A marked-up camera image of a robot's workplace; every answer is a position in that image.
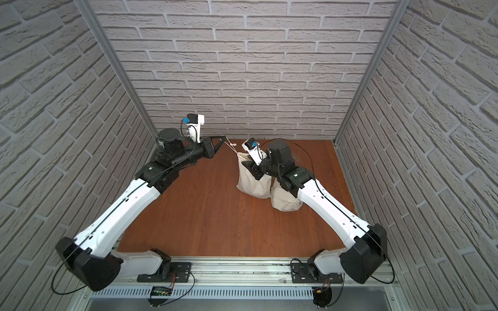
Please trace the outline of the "aluminium front rail frame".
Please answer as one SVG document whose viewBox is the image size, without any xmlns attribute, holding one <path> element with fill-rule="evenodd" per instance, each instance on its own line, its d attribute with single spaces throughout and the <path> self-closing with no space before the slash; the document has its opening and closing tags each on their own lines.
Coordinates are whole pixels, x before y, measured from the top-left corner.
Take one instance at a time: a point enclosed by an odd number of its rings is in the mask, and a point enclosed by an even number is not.
<svg viewBox="0 0 498 311">
<path fill-rule="evenodd" d="M 303 259 L 294 259 L 305 263 Z M 341 284 L 294 284 L 291 279 L 292 259 L 289 258 L 229 258 L 176 257 L 173 262 L 192 263 L 189 281 L 137 282 L 127 277 L 113 282 L 104 290 L 81 290 L 71 299 L 68 310 L 185 310 L 196 303 L 206 310 L 208 303 L 231 301 L 236 309 L 244 303 L 264 301 L 285 303 L 287 309 L 310 310 L 409 310 L 398 281 L 390 285 L 381 278 L 391 276 L 389 264 L 383 264 L 374 279 L 360 284 L 341 273 Z M 148 299 L 153 286 L 172 288 L 168 302 L 151 307 Z M 333 297 L 326 308 L 313 304 L 312 288 L 331 288 Z"/>
</svg>

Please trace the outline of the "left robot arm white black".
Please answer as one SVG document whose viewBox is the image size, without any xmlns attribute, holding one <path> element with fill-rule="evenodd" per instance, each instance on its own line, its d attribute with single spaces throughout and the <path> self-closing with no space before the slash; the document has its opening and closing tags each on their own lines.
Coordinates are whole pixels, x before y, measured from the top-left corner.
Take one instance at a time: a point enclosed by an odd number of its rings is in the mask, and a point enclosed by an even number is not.
<svg viewBox="0 0 498 311">
<path fill-rule="evenodd" d="M 55 250 L 63 266 L 94 292 L 126 277 L 168 281 L 172 277 L 171 258 L 163 251 L 122 253 L 112 248 L 145 208 L 166 192 L 181 170 L 202 158 L 211 159 L 226 141 L 226 136 L 192 139 L 181 136 L 176 128 L 162 130 L 152 158 L 136 172 L 124 193 L 85 230 L 57 243 Z"/>
</svg>

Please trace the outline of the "left aluminium corner post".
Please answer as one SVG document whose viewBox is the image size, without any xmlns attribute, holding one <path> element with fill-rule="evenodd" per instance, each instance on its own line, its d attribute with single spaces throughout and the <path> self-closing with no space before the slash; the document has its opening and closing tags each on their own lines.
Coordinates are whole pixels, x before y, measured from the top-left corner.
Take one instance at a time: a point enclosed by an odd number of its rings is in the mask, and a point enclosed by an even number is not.
<svg viewBox="0 0 498 311">
<path fill-rule="evenodd" d="M 87 0 L 75 0 L 75 5 L 79 9 L 81 16 L 87 23 L 90 31 L 92 31 L 97 43 L 101 47 L 101 50 L 104 53 L 105 57 L 108 59 L 112 69 L 115 72 L 116 77 L 118 77 L 124 90 L 129 96 L 146 129 L 150 133 L 151 137 L 155 139 L 158 136 L 158 132 L 143 103 L 141 102 L 137 91 L 133 87 L 132 81 L 127 75 L 124 65 L 121 63 L 116 51 L 112 47 L 111 41 L 106 36 L 105 30 L 100 24 L 97 14 L 92 9 L 90 2 Z"/>
</svg>

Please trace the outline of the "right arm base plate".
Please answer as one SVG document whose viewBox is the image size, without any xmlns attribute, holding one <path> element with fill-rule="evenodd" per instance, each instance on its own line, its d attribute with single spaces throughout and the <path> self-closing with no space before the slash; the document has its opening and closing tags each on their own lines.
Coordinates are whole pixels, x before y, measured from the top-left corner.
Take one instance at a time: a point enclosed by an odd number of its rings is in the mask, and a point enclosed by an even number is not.
<svg viewBox="0 0 498 311">
<path fill-rule="evenodd" d="M 308 263 L 303 263 L 300 261 L 292 260 L 289 264 L 291 267 L 291 279 L 294 284 L 341 284 L 344 281 L 344 278 L 341 273 L 330 273 L 325 275 L 313 265 L 309 265 Z"/>
</svg>

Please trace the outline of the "left green circuit board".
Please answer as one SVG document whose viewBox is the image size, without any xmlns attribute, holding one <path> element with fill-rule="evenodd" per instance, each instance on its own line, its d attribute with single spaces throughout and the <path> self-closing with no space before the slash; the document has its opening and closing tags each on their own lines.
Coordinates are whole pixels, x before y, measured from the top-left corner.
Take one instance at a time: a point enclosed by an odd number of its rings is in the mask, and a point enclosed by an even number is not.
<svg viewBox="0 0 498 311">
<path fill-rule="evenodd" d="M 151 307 L 161 307 L 165 305 L 172 294 L 172 288 L 164 286 L 153 286 L 148 302 Z"/>
</svg>

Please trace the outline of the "cream cloth bag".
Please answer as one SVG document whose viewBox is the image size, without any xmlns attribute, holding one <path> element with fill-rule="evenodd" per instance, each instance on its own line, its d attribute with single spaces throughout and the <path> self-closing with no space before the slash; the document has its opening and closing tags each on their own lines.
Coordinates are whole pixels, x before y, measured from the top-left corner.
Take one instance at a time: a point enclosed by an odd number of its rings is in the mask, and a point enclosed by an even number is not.
<svg viewBox="0 0 498 311">
<path fill-rule="evenodd" d="M 237 160 L 239 166 L 239 181 L 237 189 L 252 197 L 267 199 L 271 196 L 272 178 L 264 175 L 260 180 L 256 180 L 250 171 L 243 165 L 249 160 L 248 154 L 238 152 Z"/>
<path fill-rule="evenodd" d="M 273 182 L 270 199 L 274 209 L 285 213 L 298 211 L 303 206 L 303 202 L 284 190 L 277 179 Z"/>
</svg>

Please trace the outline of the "right aluminium corner post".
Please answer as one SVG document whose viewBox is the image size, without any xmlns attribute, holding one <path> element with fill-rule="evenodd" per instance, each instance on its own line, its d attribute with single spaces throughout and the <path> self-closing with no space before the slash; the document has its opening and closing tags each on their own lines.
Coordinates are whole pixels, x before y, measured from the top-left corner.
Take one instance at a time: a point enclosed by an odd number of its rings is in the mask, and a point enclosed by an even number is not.
<svg viewBox="0 0 498 311">
<path fill-rule="evenodd" d="M 411 2 L 410 0 L 401 0 L 396 2 L 396 5 L 394 6 L 393 12 L 388 20 L 386 28 L 379 39 L 379 42 L 376 46 L 376 49 L 374 50 L 372 58 L 370 59 L 367 69 L 355 92 L 355 96 L 351 101 L 349 109 L 346 112 L 344 119 L 342 120 L 337 135 L 333 140 L 334 146 L 338 145 L 338 142 L 341 140 L 341 137 L 344 135 L 346 127 L 352 118 L 353 112 L 355 111 L 357 105 L 359 104 L 363 92 L 367 89 L 370 80 L 372 79 L 374 73 L 376 72 L 376 69 L 380 64 L 382 57 L 385 54 L 385 51 L 391 39 L 393 38 L 394 33 L 396 32 L 398 25 L 400 24 L 410 2 Z"/>
</svg>

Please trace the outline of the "aluminium corner post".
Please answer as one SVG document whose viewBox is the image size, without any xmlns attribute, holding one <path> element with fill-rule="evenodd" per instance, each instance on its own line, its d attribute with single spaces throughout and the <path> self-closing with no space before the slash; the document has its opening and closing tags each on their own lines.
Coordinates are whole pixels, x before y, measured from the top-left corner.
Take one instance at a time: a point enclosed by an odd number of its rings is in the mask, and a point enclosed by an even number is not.
<svg viewBox="0 0 498 311">
<path fill-rule="evenodd" d="M 374 50 L 372 58 L 370 59 L 367 69 L 355 92 L 355 96 L 351 101 L 349 109 L 346 112 L 344 119 L 342 120 L 337 135 L 333 140 L 334 146 L 338 145 L 338 142 L 341 140 L 341 137 L 344 135 L 346 127 L 352 118 L 353 112 L 355 111 L 357 105 L 359 104 L 363 92 L 367 89 L 370 80 L 372 79 L 374 73 L 376 72 L 376 69 L 380 64 L 382 57 L 385 54 L 385 51 L 391 39 L 393 38 L 394 33 L 396 32 L 398 25 L 400 24 L 410 2 L 411 2 L 410 0 L 401 0 L 396 2 L 396 5 L 394 6 L 393 12 L 388 20 L 386 28 L 379 39 L 379 42 L 376 46 L 376 49 Z"/>
<path fill-rule="evenodd" d="M 155 139 L 158 136 L 158 132 L 143 103 L 141 102 L 137 91 L 133 87 L 132 81 L 127 75 L 124 65 L 121 63 L 116 51 L 112 47 L 111 41 L 106 36 L 105 30 L 100 24 L 97 14 L 92 9 L 90 2 L 87 0 L 75 0 L 75 5 L 79 9 L 81 16 L 87 23 L 90 31 L 92 31 L 97 43 L 101 47 L 101 50 L 104 53 L 105 57 L 108 59 L 112 69 L 115 72 L 116 77 L 118 77 L 124 90 L 129 96 L 146 129 L 150 133 L 151 137 Z"/>
</svg>

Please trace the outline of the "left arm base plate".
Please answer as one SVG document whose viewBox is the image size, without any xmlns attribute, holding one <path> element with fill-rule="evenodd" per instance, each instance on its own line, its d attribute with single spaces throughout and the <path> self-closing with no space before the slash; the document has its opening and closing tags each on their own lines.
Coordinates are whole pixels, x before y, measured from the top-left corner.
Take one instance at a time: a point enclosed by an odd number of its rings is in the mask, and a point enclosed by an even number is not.
<svg viewBox="0 0 498 311">
<path fill-rule="evenodd" d="M 158 271 L 151 275 L 141 274 L 137 276 L 137 282 L 178 282 L 187 283 L 189 281 L 192 263 L 173 262 L 163 263 Z"/>
</svg>

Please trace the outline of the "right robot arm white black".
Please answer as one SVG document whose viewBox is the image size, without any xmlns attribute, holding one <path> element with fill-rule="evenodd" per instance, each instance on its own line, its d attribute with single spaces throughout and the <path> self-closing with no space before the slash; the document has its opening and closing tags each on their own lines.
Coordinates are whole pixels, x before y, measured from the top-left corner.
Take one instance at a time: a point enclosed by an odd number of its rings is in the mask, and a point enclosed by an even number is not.
<svg viewBox="0 0 498 311">
<path fill-rule="evenodd" d="M 288 144 L 272 140 L 266 151 L 253 138 L 243 143 L 249 159 L 243 166 L 257 180 L 271 176 L 283 190 L 308 205 L 341 239 L 344 248 L 322 250 L 307 261 L 308 274 L 320 281 L 331 273 L 345 273 L 364 284 L 387 260 L 387 234 L 380 224 L 370 225 L 333 197 L 313 171 L 298 166 Z"/>
</svg>

